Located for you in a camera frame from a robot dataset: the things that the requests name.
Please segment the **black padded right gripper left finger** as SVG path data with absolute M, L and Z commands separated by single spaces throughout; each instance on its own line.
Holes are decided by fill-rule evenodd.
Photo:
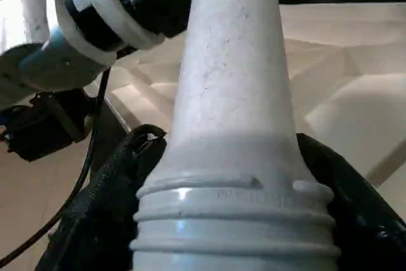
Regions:
M 62 214 L 36 270 L 129 270 L 136 193 L 166 148 L 166 132 L 132 130 Z

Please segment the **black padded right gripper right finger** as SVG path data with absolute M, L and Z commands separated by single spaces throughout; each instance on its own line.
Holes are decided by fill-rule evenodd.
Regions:
M 343 156 L 304 133 L 297 139 L 312 175 L 334 193 L 338 269 L 405 270 L 405 221 Z

